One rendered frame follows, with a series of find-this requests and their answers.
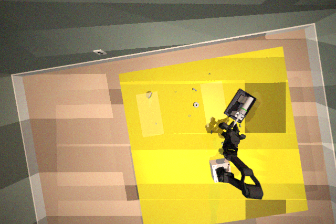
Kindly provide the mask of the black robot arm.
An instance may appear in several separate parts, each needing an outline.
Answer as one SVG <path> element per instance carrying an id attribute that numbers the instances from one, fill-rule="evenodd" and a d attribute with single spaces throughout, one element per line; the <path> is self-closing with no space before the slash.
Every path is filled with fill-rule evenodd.
<path id="1" fill-rule="evenodd" d="M 231 161 L 236 168 L 241 173 L 241 179 L 235 178 L 232 172 L 225 172 L 224 167 L 219 167 L 215 169 L 218 182 L 220 183 L 229 183 L 234 187 L 241 190 L 241 193 L 247 199 L 259 199 L 262 200 L 264 192 L 261 188 L 259 180 L 255 177 L 253 170 L 249 168 L 240 158 L 237 156 L 238 144 L 240 143 L 239 137 L 236 135 L 231 136 L 230 138 L 225 138 L 223 148 L 223 156 L 228 161 Z M 245 176 L 249 176 L 254 184 L 247 184 L 244 182 Z"/>

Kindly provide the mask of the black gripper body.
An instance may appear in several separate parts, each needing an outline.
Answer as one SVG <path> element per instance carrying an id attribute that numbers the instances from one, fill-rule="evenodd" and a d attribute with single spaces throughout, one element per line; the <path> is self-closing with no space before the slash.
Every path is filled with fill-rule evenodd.
<path id="1" fill-rule="evenodd" d="M 239 137 L 240 140 L 243 140 L 246 138 L 246 135 L 244 134 L 239 135 L 239 132 L 237 130 L 235 131 L 231 130 L 231 127 L 228 126 L 225 122 L 220 123 L 218 127 L 221 128 L 222 130 L 223 129 L 227 130 L 226 136 L 224 136 L 224 138 L 230 138 L 233 135 L 236 135 L 237 137 Z"/>

